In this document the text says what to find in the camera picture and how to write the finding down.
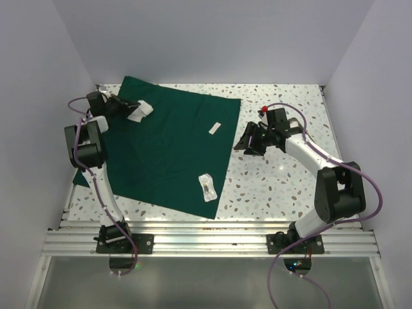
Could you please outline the clear plastic blister pack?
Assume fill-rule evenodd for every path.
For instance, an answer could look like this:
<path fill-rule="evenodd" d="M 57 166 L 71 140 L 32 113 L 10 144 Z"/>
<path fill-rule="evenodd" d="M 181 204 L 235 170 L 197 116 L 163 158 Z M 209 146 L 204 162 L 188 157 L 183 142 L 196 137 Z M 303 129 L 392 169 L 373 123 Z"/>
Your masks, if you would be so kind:
<path fill-rule="evenodd" d="M 198 180 L 202 188 L 204 201 L 210 202 L 216 200 L 218 195 L 214 189 L 212 176 L 209 174 L 203 174 L 198 177 Z"/>

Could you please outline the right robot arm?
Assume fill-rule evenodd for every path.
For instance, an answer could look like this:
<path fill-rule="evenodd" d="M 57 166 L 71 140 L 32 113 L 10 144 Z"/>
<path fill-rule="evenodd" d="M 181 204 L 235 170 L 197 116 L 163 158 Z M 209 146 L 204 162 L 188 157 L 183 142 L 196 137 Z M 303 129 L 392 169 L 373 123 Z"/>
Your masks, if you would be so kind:
<path fill-rule="evenodd" d="M 365 210 L 360 167 L 355 162 L 344 163 L 315 145 L 303 125 L 296 118 L 289 119 L 285 109 L 265 106 L 258 113 L 260 122 L 248 122 L 234 148 L 244 155 L 263 156 L 268 147 L 276 147 L 299 161 L 315 178 L 313 209 L 274 238 L 299 253 L 309 246 L 309 236 L 315 232 Z"/>

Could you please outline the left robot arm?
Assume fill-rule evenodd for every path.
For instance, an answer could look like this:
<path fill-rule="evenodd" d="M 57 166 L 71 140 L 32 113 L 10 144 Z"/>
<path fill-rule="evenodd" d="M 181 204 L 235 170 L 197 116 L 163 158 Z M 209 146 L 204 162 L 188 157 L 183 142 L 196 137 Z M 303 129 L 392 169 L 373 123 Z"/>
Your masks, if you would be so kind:
<path fill-rule="evenodd" d="M 88 101 L 89 108 L 79 112 L 80 123 L 65 127 L 64 134 L 70 162 L 81 172 L 97 204 L 100 230 L 95 238 L 96 252 L 137 255 L 134 237 L 109 182 L 108 152 L 102 134 L 108 131 L 112 119 L 127 118 L 141 103 L 99 91 L 81 99 Z"/>

